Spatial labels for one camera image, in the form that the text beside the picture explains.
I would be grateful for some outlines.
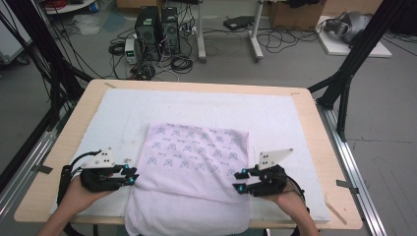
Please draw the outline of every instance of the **hand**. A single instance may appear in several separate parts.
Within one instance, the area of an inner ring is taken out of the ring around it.
[[[290,182],[287,182],[281,194],[265,196],[263,199],[273,201],[288,214],[297,224],[301,235],[319,235],[313,218]]]
[[[65,225],[77,213],[112,192],[92,193],[83,187],[80,176],[74,177],[61,204],[49,217],[36,236],[59,236]]]
[[[307,209],[301,200],[301,197],[295,191],[295,188],[289,182],[281,194],[265,196],[266,200],[273,201],[291,218],[296,217],[300,213],[306,213]]]
[[[80,176],[76,176],[71,181],[60,207],[70,210],[73,214],[77,214],[87,209],[98,199],[101,199],[111,193],[112,192],[110,191],[92,193],[83,187]]]

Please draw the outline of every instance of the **cable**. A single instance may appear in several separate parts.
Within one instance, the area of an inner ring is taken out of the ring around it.
[[[414,52],[412,52],[412,51],[410,51],[410,50],[408,50],[408,49],[405,49],[404,47],[402,47],[402,46],[400,46],[400,45],[398,45],[398,44],[396,44],[396,43],[394,43],[394,42],[392,42],[392,41],[388,40],[386,37],[383,37],[383,39],[384,39],[385,41],[387,41],[387,42],[389,42],[389,43],[391,43],[391,44],[393,44],[393,45],[395,45],[395,46],[397,46],[397,47],[401,48],[402,50],[404,50],[404,51],[406,51],[406,52],[410,53],[411,55],[413,55],[413,56],[417,56],[417,54],[416,54],[416,53],[414,53]]]
[[[282,50],[295,46],[298,41],[314,41],[318,38],[318,34],[314,32],[310,32],[308,34],[305,31],[300,31],[301,36],[295,35],[293,32],[296,30],[288,30],[288,29],[272,29],[271,31],[262,32],[257,35],[258,43],[265,47],[269,53],[279,53]],[[268,39],[267,43],[260,42],[260,38],[266,37]],[[277,45],[272,45],[272,40],[277,39]]]

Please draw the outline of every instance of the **desk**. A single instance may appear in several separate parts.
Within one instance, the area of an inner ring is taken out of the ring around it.
[[[205,49],[205,39],[203,37],[203,10],[204,10],[204,0],[199,0],[199,34],[197,37],[197,44],[199,48],[199,59],[202,62],[206,62],[206,49]],[[260,23],[262,9],[264,7],[264,0],[257,0],[257,7],[255,10],[255,20],[254,20],[254,28],[249,30],[249,39],[251,40],[252,46],[255,51],[255,61],[258,62],[264,58],[264,54],[262,53],[260,44],[258,43],[257,39],[257,32],[258,26]]]
[[[344,180],[337,158],[331,147],[325,127],[315,102],[305,88],[273,88],[233,85],[206,85],[191,83],[134,82],[94,80],[89,83],[86,92],[68,120],[55,146],[44,165],[53,171],[46,175],[39,173],[35,177],[24,200],[15,213],[15,219],[21,222],[45,222],[49,210],[55,201],[59,185],[60,171],[74,156],[80,140],[93,117],[102,96],[108,89],[149,89],[228,92],[241,94],[270,94],[292,96],[300,123],[311,152],[314,165],[326,196],[330,221],[318,224],[321,229],[359,229],[362,220],[348,189],[337,187],[336,180]],[[123,224],[123,217],[77,216],[76,223]],[[293,224],[274,221],[252,220],[251,227],[285,228]]]

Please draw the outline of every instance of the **white cloth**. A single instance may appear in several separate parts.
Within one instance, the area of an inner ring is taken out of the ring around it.
[[[234,173],[248,165],[248,133],[150,124],[125,223],[130,235],[226,235],[249,226]]]

